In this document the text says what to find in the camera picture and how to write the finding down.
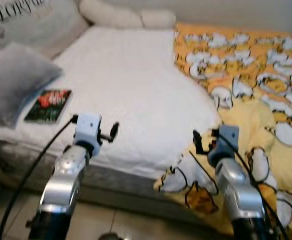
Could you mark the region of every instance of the white comforter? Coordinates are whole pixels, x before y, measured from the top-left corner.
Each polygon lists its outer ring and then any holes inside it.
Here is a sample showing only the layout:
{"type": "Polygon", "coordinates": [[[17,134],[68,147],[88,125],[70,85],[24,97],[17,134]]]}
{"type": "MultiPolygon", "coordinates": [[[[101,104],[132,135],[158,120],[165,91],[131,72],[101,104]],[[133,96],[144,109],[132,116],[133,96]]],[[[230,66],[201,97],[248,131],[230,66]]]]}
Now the white comforter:
{"type": "MultiPolygon", "coordinates": [[[[91,164],[157,178],[178,159],[192,140],[219,117],[206,92],[173,63],[174,33],[92,27],[55,63],[64,75],[48,88],[72,89],[58,124],[23,121],[34,101],[22,111],[17,127],[0,127],[0,140],[40,150],[75,113],[102,115],[109,133],[120,122],[117,139],[105,143],[91,164]]],[[[58,155],[71,144],[71,126],[49,150],[58,155]]]]}

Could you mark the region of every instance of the book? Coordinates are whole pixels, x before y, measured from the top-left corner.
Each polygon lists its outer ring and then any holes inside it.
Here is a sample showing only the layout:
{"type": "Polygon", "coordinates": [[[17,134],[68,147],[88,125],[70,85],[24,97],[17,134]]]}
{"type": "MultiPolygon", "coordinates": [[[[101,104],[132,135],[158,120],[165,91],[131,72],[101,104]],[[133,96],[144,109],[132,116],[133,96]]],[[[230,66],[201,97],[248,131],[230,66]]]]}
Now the book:
{"type": "Polygon", "coordinates": [[[44,90],[24,120],[35,123],[57,123],[70,95],[69,89],[44,90]]]}

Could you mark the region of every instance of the gray mattress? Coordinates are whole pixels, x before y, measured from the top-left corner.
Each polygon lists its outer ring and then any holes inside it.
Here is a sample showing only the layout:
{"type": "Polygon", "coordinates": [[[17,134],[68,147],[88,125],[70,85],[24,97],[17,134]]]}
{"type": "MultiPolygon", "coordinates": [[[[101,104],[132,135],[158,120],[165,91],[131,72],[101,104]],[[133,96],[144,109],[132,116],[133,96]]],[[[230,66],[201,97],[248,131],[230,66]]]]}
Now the gray mattress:
{"type": "MultiPolygon", "coordinates": [[[[37,151],[0,141],[0,183],[10,188],[16,187],[37,155],[37,151]]],[[[54,156],[46,154],[25,188],[41,193],[52,172],[54,160],[54,156]]],[[[153,191],[153,182],[153,179],[90,165],[81,185],[80,199],[197,224],[208,231],[189,210],[153,191]]]]}

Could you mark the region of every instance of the fluffy gray pillow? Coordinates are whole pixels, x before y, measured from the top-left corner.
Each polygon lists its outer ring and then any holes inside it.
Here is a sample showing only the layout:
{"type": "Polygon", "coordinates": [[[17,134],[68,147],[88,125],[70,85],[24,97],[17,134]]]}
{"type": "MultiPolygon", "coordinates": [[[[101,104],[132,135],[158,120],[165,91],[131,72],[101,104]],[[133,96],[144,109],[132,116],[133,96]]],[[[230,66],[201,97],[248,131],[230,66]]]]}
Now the fluffy gray pillow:
{"type": "Polygon", "coordinates": [[[27,100],[61,73],[48,59],[17,43],[0,50],[0,126],[14,127],[27,100]]]}

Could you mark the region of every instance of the cartoon print blanket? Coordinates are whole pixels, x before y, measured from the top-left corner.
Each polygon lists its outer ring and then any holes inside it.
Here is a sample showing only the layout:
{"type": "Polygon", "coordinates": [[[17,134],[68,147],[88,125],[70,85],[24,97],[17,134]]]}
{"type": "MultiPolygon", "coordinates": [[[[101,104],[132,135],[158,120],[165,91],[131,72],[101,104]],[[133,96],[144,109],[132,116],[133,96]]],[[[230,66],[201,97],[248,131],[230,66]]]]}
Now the cartoon print blanket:
{"type": "MultiPolygon", "coordinates": [[[[182,23],[176,28],[175,64],[207,90],[224,124],[239,126],[239,152],[292,232],[292,37],[182,23]]],[[[210,142],[205,133],[203,147],[210,142]]],[[[232,234],[214,169],[193,144],[154,188],[232,234]]]]}

